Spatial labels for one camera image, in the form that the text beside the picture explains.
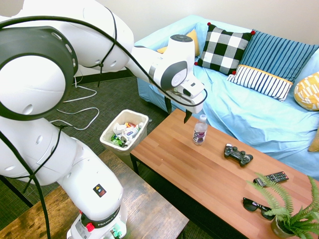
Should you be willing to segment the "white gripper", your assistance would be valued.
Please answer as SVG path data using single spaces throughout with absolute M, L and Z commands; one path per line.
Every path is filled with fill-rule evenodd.
M 205 101 L 203 92 L 204 87 L 176 87 L 173 90 L 166 91 L 164 102 L 167 113 L 171 114 L 171 101 L 175 101 L 186 109 L 183 122 L 187 123 L 192 113 L 197 114 L 202 110 L 203 102 Z

